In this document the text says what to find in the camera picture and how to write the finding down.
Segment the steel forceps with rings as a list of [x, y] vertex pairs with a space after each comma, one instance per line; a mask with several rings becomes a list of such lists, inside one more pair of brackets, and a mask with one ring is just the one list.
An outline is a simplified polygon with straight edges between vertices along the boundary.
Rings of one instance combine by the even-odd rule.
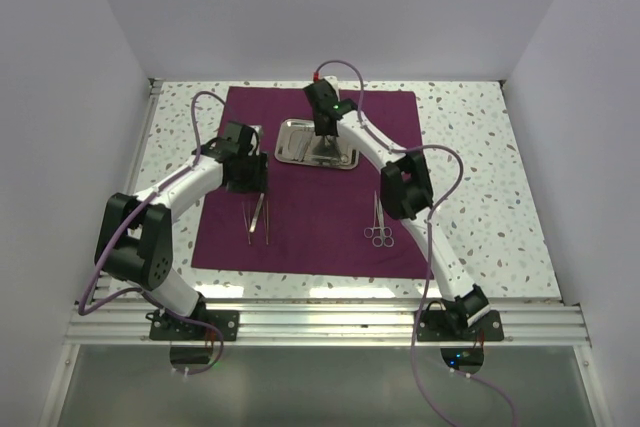
[[381, 237], [383, 233], [383, 228], [380, 226], [379, 221], [379, 200], [377, 192], [373, 193], [373, 219], [371, 222], [371, 226], [364, 228], [364, 236], [368, 239], [373, 240], [376, 237]]

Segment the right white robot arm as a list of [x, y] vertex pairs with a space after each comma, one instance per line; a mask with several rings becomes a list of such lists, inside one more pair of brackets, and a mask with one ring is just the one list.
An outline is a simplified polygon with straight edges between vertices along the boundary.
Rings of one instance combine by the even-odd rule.
[[457, 339], [470, 338], [489, 313], [489, 301], [435, 225], [439, 202], [434, 198], [424, 149], [409, 151], [392, 142], [358, 110], [356, 102], [341, 100], [326, 79], [315, 77], [303, 92], [312, 109], [315, 132], [345, 140], [379, 171], [383, 210], [401, 223], [425, 257], [442, 297], [447, 331]]

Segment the purple cloth wrap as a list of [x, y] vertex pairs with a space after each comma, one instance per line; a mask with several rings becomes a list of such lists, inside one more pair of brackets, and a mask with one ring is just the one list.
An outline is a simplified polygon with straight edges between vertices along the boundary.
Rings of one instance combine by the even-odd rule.
[[[409, 232], [385, 215], [394, 246], [374, 247], [364, 236], [373, 219], [374, 190], [380, 176], [360, 157], [351, 170], [281, 163], [271, 157], [280, 125], [312, 113], [301, 89], [231, 87], [231, 113], [260, 125], [261, 150], [270, 154], [268, 169], [269, 243], [262, 222], [248, 243], [241, 205], [250, 198], [223, 187], [209, 193], [200, 217], [192, 266], [198, 271], [249, 271], [345, 277], [424, 278], [427, 264]], [[367, 91], [364, 112], [389, 138], [402, 146], [421, 142], [413, 92]]]

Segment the wide steel tweezers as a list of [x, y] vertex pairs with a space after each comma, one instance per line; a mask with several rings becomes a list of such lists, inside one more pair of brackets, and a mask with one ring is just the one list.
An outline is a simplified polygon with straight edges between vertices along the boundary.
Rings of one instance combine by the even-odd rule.
[[265, 204], [265, 194], [264, 193], [260, 193], [259, 197], [257, 199], [257, 203], [256, 206], [253, 210], [253, 213], [250, 215], [249, 218], [249, 233], [253, 234], [256, 231], [257, 225], [258, 225], [258, 221], [260, 219], [260, 215], [261, 212], [263, 210]]

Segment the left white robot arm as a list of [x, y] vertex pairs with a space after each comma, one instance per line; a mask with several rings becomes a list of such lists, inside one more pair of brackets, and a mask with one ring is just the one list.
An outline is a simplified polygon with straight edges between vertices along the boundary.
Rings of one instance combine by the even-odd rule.
[[173, 268], [173, 225], [192, 205], [220, 188], [266, 192], [268, 154], [263, 129], [230, 121], [223, 133], [200, 144], [173, 173], [135, 194], [116, 193], [105, 207], [95, 253], [99, 274], [126, 282], [127, 293], [149, 296], [174, 313], [172, 326], [185, 339], [201, 337], [207, 314], [202, 295]]

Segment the small steel scissors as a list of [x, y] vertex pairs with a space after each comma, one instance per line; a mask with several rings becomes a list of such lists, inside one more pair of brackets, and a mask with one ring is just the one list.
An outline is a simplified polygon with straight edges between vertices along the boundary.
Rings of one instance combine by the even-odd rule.
[[376, 237], [373, 240], [371, 240], [372, 245], [376, 248], [382, 248], [382, 247], [391, 248], [395, 244], [395, 241], [393, 238], [393, 232], [392, 232], [392, 229], [385, 224], [384, 210], [382, 208], [380, 201], [379, 201], [379, 221], [380, 221], [380, 226], [383, 228], [383, 233], [381, 237]]

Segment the steel instrument tray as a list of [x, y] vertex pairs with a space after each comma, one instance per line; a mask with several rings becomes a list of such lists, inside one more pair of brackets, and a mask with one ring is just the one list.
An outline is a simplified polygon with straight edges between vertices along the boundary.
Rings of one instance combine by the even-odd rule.
[[[309, 144], [304, 161], [298, 162], [296, 160], [296, 152], [304, 131], [311, 132], [313, 134], [313, 138]], [[310, 167], [321, 167], [338, 170], [352, 170], [357, 167], [359, 163], [359, 151], [340, 137], [337, 137], [338, 142], [340, 144], [340, 147], [342, 148], [342, 151], [348, 155], [349, 162], [346, 165], [342, 166], [317, 164], [313, 160], [311, 155], [311, 149], [315, 144], [316, 136], [317, 135], [314, 132], [314, 123], [311, 120], [287, 119], [283, 121], [280, 125], [280, 130], [276, 141], [275, 158], [282, 163], [304, 165]]]

